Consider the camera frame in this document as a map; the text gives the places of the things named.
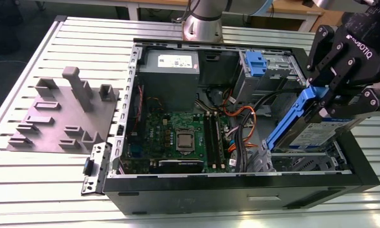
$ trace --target metal bracket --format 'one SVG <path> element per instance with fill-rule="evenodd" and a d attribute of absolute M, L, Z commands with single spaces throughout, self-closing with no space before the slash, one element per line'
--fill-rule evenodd
<path fill-rule="evenodd" d="M 93 146 L 92 153 L 82 170 L 85 177 L 81 188 L 81 196 L 104 195 L 102 187 L 108 173 L 106 168 L 110 153 L 112 145 L 108 142 L 101 142 Z"/>

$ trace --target white table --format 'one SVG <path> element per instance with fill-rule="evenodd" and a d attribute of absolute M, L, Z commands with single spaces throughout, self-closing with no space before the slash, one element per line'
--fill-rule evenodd
<path fill-rule="evenodd" d="M 80 196 L 86 155 L 5 151 L 9 135 L 37 95 L 33 86 L 40 77 L 66 85 L 62 68 L 76 66 L 92 87 L 112 84 L 122 90 L 132 39 L 181 39 L 180 29 L 169 23 L 88 18 L 53 23 L 0 108 L 0 224 L 62 228 L 380 227 L 380 186 L 311 209 L 124 216 L 105 196 Z M 225 43 L 292 46 L 308 52 L 312 39 L 311 33 L 224 27 Z M 353 135 L 380 178 L 380 117 L 365 120 Z"/>
<path fill-rule="evenodd" d="M 37 7 L 40 10 L 44 10 L 40 1 L 32 0 L 37 3 Z M 122 1 L 122 0 L 44 0 L 46 2 L 58 2 L 58 3 L 72 3 L 72 4 L 86 4 L 86 5 L 101 5 L 101 6 L 116 6 L 116 7 L 126 7 L 129 13 L 130 20 L 140 19 L 140 8 L 150 8 L 150 9 L 162 9 L 162 10 L 185 10 L 185 6 L 174 5 L 174 4 L 157 4 L 157 3 L 145 3 L 145 2 L 134 2 L 134 1 Z M 299 28 L 299 32 L 309 32 L 311 28 L 317 20 L 317 17 L 321 15 L 320 12 L 308 11 L 305 14 L 296 13 L 279 13 L 275 11 L 275 18 L 284 19 L 299 19 L 303 20 L 303 23 Z M 271 13 L 267 12 L 261 17 L 271 17 Z"/>

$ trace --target label sticker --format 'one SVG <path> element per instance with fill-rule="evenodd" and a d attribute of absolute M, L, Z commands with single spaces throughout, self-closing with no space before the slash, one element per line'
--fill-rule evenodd
<path fill-rule="evenodd" d="M 236 160 L 235 159 L 229 159 L 229 166 L 236 166 Z"/>
<path fill-rule="evenodd" d="M 231 103 L 236 102 L 236 99 L 232 96 L 228 97 L 228 100 L 229 100 Z"/>
<path fill-rule="evenodd" d="M 351 121 L 352 119 L 324 118 L 323 122 L 311 123 L 292 141 L 289 147 L 293 149 L 311 149 L 321 146 L 335 135 L 335 130 Z"/>
<path fill-rule="evenodd" d="M 192 68 L 191 56 L 160 55 L 157 67 Z"/>

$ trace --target side panel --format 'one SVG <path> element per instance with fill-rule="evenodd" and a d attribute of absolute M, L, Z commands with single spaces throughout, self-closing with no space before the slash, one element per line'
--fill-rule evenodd
<path fill-rule="evenodd" d="M 125 215 L 256 211 L 308 208 L 344 194 L 347 188 L 253 188 L 186 191 L 108 192 Z"/>

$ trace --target blue drive bay latch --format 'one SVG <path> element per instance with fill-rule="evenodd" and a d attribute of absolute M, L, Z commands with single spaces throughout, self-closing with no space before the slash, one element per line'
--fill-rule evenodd
<path fill-rule="evenodd" d="M 252 77 L 261 77 L 267 72 L 267 59 L 261 55 L 261 52 L 247 51 L 245 60 L 251 69 Z"/>

